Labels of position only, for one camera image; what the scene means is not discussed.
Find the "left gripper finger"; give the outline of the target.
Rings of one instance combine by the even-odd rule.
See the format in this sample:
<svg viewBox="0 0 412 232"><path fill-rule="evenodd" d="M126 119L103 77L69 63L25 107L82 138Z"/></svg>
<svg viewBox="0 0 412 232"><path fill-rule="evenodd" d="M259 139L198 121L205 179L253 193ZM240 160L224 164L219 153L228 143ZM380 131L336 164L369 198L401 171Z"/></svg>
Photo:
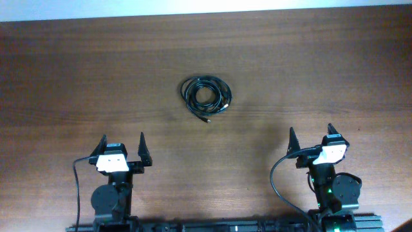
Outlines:
<svg viewBox="0 0 412 232"><path fill-rule="evenodd" d="M96 148L92 151L90 157L96 157L103 154L107 146L107 135L103 135Z"/></svg>
<svg viewBox="0 0 412 232"><path fill-rule="evenodd" d="M147 148L147 144L145 141L144 133L140 133L140 142L138 147L138 156L140 157L140 161L142 162L143 166L152 166L153 160L150 156L150 152Z"/></svg>

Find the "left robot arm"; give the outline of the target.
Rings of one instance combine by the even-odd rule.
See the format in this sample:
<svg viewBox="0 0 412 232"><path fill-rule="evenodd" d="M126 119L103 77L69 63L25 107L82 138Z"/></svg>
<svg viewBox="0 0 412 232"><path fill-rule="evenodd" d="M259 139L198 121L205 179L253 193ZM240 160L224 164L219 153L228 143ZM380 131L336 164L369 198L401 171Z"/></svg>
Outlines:
<svg viewBox="0 0 412 232"><path fill-rule="evenodd" d="M131 214L133 175L143 174L144 168L153 165L143 133L140 134L138 156L138 161L128 161L126 146L109 144L106 135L89 156L89 163L108 178L108 183L99 186L91 196L91 206L95 210L92 232L139 230L138 217Z"/></svg>

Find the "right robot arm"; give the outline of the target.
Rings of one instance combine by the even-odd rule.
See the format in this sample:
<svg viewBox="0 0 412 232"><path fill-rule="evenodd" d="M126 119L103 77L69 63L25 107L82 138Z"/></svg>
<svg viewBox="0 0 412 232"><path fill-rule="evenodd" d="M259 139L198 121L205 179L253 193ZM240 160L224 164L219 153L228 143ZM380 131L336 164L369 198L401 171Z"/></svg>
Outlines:
<svg viewBox="0 0 412 232"><path fill-rule="evenodd" d="M293 128L289 131L287 155L296 168L307 168L318 208L308 215L319 231L356 231L353 211L359 208L362 180L350 173L337 173L335 165L345 159L350 143L328 124L320 144L301 148Z"/></svg>

